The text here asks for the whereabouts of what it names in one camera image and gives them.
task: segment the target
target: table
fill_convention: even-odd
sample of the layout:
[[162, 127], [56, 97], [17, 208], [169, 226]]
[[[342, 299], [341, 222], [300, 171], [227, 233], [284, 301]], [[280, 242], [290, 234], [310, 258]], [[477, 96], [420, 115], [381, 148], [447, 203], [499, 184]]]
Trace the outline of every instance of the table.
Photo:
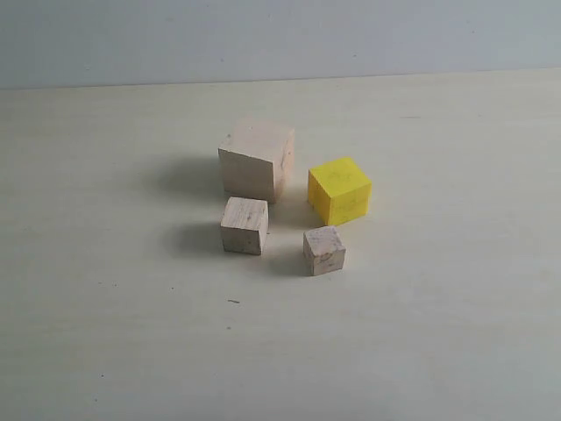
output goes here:
[[[296, 129], [260, 257], [217, 146]], [[308, 168], [371, 212], [306, 276]], [[0, 416], [561, 418], [561, 69], [0, 91]]]

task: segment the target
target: light gray wall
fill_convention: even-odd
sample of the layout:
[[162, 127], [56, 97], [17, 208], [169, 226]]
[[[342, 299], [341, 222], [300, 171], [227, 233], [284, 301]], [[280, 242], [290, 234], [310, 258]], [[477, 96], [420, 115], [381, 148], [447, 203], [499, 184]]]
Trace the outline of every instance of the light gray wall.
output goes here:
[[554, 66], [559, 0], [0, 1], [0, 88]]

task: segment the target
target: cube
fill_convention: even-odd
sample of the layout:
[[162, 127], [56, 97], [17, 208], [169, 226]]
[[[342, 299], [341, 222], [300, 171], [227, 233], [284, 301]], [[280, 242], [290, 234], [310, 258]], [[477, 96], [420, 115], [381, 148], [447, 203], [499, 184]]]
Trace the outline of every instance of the cube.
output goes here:
[[304, 233], [304, 256], [312, 275], [343, 268], [345, 248], [335, 226], [322, 226]]
[[310, 169], [308, 201], [327, 225], [340, 225], [368, 212], [372, 182], [351, 158]]
[[266, 201], [231, 197], [220, 222], [224, 250], [261, 254], [268, 227], [269, 211]]
[[224, 190], [275, 203], [295, 160], [295, 131], [246, 118], [218, 148]]

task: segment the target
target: large wooden cube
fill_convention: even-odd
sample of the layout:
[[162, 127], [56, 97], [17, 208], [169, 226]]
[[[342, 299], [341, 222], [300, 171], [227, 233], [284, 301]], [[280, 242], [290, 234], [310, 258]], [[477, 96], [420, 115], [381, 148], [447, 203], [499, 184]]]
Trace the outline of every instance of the large wooden cube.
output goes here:
[[269, 212], [266, 201], [231, 197], [220, 222], [224, 250], [261, 254], [268, 226]]
[[295, 159], [295, 131], [246, 118], [218, 148], [224, 189], [235, 196], [275, 203]]
[[345, 251], [335, 226], [322, 226], [304, 233], [304, 256], [312, 275], [342, 269]]
[[340, 225], [368, 212], [372, 182], [351, 158], [310, 169], [308, 201], [327, 225]]

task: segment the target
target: yellow painted cube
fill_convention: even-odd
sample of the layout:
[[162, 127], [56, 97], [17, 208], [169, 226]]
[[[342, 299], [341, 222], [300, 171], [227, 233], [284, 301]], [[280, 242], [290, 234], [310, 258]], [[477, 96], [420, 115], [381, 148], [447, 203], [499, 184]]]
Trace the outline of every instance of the yellow painted cube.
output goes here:
[[310, 169], [308, 202], [327, 225], [340, 225], [368, 212], [372, 182], [351, 158]]

